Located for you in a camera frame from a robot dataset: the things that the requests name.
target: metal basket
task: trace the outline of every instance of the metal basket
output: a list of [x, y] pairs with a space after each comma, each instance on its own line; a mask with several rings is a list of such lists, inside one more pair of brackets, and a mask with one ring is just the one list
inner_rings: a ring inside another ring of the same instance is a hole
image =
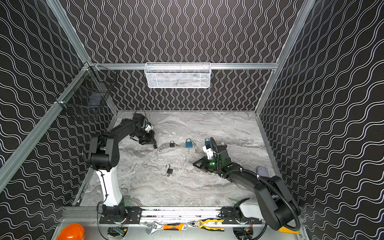
[[145, 64], [144, 74], [149, 88], [209, 88], [211, 63]]
[[94, 120], [106, 106], [110, 88], [117, 73], [100, 66], [91, 66], [73, 90], [59, 104], [67, 116], [76, 120]]

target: yellow pliers handle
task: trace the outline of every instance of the yellow pliers handle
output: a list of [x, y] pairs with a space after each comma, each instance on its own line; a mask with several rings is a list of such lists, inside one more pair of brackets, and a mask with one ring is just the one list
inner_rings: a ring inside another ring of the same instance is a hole
[[205, 226], [204, 224], [208, 223], [208, 222], [224, 222], [224, 219], [220, 219], [220, 220], [217, 220], [217, 219], [205, 219], [204, 221], [200, 220], [199, 221], [199, 223], [200, 223], [199, 228], [203, 228], [203, 229], [208, 230], [208, 231], [220, 231], [220, 232], [224, 231], [223, 228], [207, 227], [207, 226]]

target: marble tabletop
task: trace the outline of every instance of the marble tabletop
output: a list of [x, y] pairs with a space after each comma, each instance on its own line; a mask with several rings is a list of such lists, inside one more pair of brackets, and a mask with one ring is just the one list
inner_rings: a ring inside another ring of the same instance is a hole
[[[249, 190], [192, 166], [204, 156], [202, 147], [207, 137], [213, 137], [218, 145], [226, 144], [233, 162], [253, 171], [257, 166], [265, 166], [270, 176], [274, 175], [253, 112], [146, 114], [153, 125], [158, 149], [142, 146], [129, 137], [119, 143], [117, 175], [126, 205], [232, 206], [243, 198], [255, 198]], [[116, 125], [132, 116], [132, 111], [119, 112]], [[185, 147], [187, 138], [193, 141], [193, 148]], [[171, 140], [178, 146], [170, 148]], [[173, 169], [169, 177], [167, 164]], [[101, 199], [100, 181], [94, 173], [81, 206], [95, 206]]]

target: orange hard hat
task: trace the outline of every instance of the orange hard hat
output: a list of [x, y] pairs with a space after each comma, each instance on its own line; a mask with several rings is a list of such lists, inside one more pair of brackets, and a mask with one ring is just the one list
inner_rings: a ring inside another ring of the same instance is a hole
[[80, 224], [74, 223], [65, 227], [56, 240], [84, 240], [84, 237], [84, 228]]

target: black wire basket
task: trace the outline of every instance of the black wire basket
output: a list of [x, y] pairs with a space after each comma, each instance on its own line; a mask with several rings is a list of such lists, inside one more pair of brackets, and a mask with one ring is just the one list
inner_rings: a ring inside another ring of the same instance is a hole
[[100, 66], [91, 66], [59, 104], [67, 116], [75, 120], [95, 120], [100, 109], [106, 106], [110, 90], [118, 75], [115, 71]]

